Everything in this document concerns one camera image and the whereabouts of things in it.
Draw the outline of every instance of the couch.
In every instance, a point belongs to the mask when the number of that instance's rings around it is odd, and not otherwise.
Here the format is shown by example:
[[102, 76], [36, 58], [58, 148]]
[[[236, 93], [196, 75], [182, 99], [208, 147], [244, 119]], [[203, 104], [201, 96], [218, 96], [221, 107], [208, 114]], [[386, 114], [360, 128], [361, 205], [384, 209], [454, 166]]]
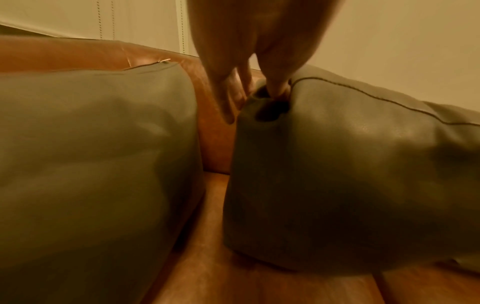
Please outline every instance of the couch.
[[[117, 41], [0, 37], [0, 72], [115, 71], [166, 59], [179, 62], [194, 84], [206, 193], [143, 304], [480, 302], [480, 276], [457, 269], [454, 262], [325, 277], [279, 269], [226, 248], [222, 208], [235, 125], [225, 124], [216, 111], [198, 58]], [[262, 74], [254, 71], [253, 77], [256, 81]]]

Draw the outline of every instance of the sofa backrest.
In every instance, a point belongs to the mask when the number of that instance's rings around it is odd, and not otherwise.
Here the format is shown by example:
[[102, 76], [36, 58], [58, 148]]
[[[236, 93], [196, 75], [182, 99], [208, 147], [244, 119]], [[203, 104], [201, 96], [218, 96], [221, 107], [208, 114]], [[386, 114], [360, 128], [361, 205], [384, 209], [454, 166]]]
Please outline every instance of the sofa backrest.
[[[119, 41], [0, 36], [0, 73], [61, 70], [124, 70], [170, 59], [189, 74], [198, 103], [198, 132], [205, 171], [230, 173], [235, 125], [216, 110], [205, 71], [197, 57]], [[261, 78], [253, 71], [254, 81]]]

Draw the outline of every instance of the leather pillow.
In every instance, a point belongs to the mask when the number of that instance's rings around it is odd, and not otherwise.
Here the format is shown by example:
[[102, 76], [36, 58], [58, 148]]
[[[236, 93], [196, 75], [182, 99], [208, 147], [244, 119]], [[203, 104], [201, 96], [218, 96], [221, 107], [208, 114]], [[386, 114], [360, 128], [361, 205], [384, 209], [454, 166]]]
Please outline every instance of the leather pillow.
[[204, 192], [187, 74], [6, 74], [0, 109], [0, 302], [138, 303]]
[[238, 118], [224, 242], [281, 267], [390, 269], [480, 249], [480, 114], [313, 67]]

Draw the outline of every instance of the human hand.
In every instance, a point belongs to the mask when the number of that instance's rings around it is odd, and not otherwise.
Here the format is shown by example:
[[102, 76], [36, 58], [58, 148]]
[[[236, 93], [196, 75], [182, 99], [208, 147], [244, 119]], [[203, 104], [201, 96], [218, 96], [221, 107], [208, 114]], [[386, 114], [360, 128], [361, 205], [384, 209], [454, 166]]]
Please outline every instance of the human hand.
[[188, 0], [193, 43], [223, 119], [253, 90], [256, 54], [268, 93], [288, 99], [292, 74], [313, 55], [341, 0]]

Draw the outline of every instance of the beige wall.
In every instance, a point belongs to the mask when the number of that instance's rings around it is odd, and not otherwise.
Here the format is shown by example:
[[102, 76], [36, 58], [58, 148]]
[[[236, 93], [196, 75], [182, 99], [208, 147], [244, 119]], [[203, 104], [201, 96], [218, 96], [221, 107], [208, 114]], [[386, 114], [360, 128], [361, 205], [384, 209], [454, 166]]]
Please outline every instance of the beige wall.
[[[99, 0], [104, 39], [180, 51], [176, 4]], [[345, 0], [310, 61], [423, 100], [480, 110], [480, 1]], [[97, 0], [0, 0], [0, 24], [99, 38]], [[186, 33], [186, 52], [195, 49]], [[255, 60], [252, 66], [258, 67]]]

